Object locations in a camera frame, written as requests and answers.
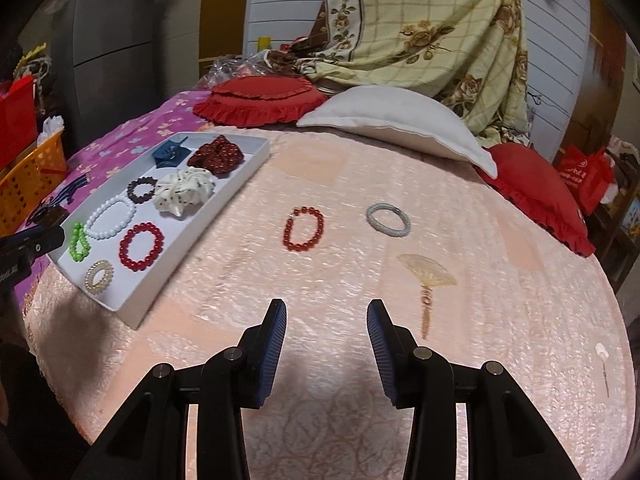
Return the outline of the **blue hair claw clip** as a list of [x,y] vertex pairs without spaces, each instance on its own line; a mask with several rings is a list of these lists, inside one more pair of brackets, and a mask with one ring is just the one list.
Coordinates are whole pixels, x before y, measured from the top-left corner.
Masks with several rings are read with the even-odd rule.
[[176,168],[191,154],[191,151],[184,146],[188,138],[182,136],[177,140],[167,140],[153,153],[152,157],[157,169]]

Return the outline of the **red box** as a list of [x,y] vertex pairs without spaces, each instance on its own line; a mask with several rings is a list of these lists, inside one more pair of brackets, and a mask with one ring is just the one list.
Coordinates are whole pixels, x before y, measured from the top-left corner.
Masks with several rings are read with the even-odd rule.
[[34,90],[35,79],[32,75],[1,84],[1,169],[9,166],[38,136]]

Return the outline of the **purple floral sheet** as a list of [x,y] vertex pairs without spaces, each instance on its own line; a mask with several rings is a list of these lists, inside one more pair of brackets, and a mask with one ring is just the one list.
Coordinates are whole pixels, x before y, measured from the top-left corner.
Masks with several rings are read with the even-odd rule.
[[73,180],[86,177],[87,184],[71,200],[62,201],[66,211],[74,212],[100,185],[147,150],[175,133],[195,131],[204,125],[205,120],[196,117],[192,108],[208,96],[206,90],[181,91],[156,110],[130,119],[91,142],[70,158],[70,174],[51,195],[57,196]]

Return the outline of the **white pillow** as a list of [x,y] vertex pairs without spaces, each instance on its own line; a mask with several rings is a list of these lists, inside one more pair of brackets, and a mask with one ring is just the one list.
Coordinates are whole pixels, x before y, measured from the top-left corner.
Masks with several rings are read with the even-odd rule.
[[469,162],[495,179],[496,163],[452,110],[411,90],[360,86],[332,96],[297,121],[333,128],[423,154]]

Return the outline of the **dark red dotted scrunchie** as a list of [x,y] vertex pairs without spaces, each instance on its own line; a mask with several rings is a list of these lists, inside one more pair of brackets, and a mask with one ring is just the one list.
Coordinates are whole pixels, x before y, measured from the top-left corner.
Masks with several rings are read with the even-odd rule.
[[200,146],[186,163],[189,167],[205,169],[215,177],[231,174],[244,162],[241,149],[225,136]]

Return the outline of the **clear plastic bag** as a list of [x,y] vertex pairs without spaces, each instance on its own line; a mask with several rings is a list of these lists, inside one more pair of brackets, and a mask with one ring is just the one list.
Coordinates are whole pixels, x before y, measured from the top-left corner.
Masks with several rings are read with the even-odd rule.
[[272,74],[273,70],[265,61],[264,51],[250,55],[248,58],[237,55],[220,56],[213,59],[195,88],[210,90],[217,84],[222,84],[230,79]]

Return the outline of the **red ruffled cushion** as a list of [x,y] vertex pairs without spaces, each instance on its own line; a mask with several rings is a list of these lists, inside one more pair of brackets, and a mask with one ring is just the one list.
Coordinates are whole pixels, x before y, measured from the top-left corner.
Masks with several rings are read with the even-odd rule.
[[306,78],[246,76],[217,84],[193,113],[215,125],[257,128],[297,122],[324,102],[326,96]]
[[550,162],[517,143],[494,145],[487,151],[497,177],[484,170],[478,174],[489,186],[575,254],[587,258],[594,253],[578,203]]

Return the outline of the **orange plastic basket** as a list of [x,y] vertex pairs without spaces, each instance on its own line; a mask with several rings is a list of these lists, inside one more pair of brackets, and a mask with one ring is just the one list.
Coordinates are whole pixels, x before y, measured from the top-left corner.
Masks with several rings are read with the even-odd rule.
[[67,176],[62,130],[20,160],[1,180],[1,236],[13,234]]

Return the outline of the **grey refrigerator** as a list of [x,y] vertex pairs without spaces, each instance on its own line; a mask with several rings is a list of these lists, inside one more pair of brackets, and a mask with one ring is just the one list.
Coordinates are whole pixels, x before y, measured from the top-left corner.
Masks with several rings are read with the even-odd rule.
[[51,44],[66,153],[193,87],[200,14],[201,0],[68,0]]

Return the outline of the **red ruffled cushion right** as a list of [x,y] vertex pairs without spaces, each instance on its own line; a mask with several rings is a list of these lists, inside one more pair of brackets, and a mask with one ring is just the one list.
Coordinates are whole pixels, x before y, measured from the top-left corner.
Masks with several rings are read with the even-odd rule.
[[497,177],[484,170],[478,174],[489,186],[575,254],[587,258],[594,253],[578,203],[550,162],[517,143],[494,145],[487,151]]

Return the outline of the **red shopping bag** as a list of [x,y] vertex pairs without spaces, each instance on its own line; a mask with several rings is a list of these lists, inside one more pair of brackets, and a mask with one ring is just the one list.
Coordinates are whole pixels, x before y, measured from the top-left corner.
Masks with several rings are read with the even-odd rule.
[[605,151],[602,146],[585,155],[575,145],[569,145],[556,167],[585,216],[593,214],[608,187],[614,183],[614,170]]

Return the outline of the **pink bedspread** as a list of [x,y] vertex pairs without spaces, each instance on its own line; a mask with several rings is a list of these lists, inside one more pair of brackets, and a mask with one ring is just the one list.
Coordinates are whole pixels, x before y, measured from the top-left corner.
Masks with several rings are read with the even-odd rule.
[[95,438],[149,368],[205,362],[274,298],[288,329],[271,396],[244,414],[255,479],[397,479],[411,415],[384,396],[374,298],[447,360],[502,363],[582,478],[607,479],[634,426],[625,323],[575,255],[463,162],[347,136],[270,132],[271,154],[132,330],[55,269],[25,310],[70,418]]

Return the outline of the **white tray box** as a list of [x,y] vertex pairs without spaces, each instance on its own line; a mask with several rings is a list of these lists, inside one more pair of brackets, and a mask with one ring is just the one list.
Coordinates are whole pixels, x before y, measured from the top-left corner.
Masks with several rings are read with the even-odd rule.
[[[160,179],[174,171],[171,168],[157,169],[152,157],[154,150],[150,148],[100,185],[95,193],[70,213],[62,223],[65,231],[63,246],[48,255],[51,263],[87,297],[113,312],[129,327],[134,330],[138,328],[178,263],[186,256],[209,223],[220,214],[228,201],[254,176],[270,155],[269,140],[266,138],[230,133],[226,138],[241,149],[244,162],[228,177],[213,177],[214,192],[206,203],[191,206],[181,218],[157,211],[152,202],[138,205],[133,216],[128,214],[125,204],[112,203],[111,200],[115,197],[127,196],[126,187],[134,179],[145,176]],[[88,257],[76,262],[68,252],[73,226],[77,222],[86,223],[92,214],[98,214],[93,221],[96,231],[114,230],[116,235],[100,240],[89,238]],[[119,260],[119,242],[130,229],[141,222],[154,223],[164,236],[164,244],[152,266],[142,271],[133,271]],[[114,275],[104,292],[93,295],[86,289],[85,277],[90,266],[101,260],[111,263]]]

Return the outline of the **dark brown wallet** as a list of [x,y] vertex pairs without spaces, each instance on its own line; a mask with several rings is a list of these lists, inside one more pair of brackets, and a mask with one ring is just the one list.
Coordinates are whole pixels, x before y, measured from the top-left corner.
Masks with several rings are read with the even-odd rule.
[[69,215],[70,213],[60,205],[43,206],[27,217],[25,226],[42,226],[43,228],[59,226]]

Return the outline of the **red ruffled cushion left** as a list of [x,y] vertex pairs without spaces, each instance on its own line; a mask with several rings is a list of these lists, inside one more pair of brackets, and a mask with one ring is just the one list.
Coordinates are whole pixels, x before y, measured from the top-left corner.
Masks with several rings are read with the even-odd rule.
[[257,128],[297,122],[324,102],[326,96],[306,78],[246,76],[217,84],[193,113],[215,125]]

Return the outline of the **floral yellow quilt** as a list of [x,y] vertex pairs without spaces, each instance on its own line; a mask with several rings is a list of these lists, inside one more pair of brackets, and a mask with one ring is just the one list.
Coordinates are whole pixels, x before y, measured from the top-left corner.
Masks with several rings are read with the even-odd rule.
[[326,92],[376,84],[421,93],[484,148],[530,143],[522,0],[323,0],[310,35],[266,61]]

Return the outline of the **cream dotted scrunchie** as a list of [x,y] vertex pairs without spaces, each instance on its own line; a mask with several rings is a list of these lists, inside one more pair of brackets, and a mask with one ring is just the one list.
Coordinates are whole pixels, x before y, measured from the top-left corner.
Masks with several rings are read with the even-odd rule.
[[191,206],[206,203],[214,188],[213,175],[208,170],[186,167],[156,182],[152,203],[159,212],[181,218]]

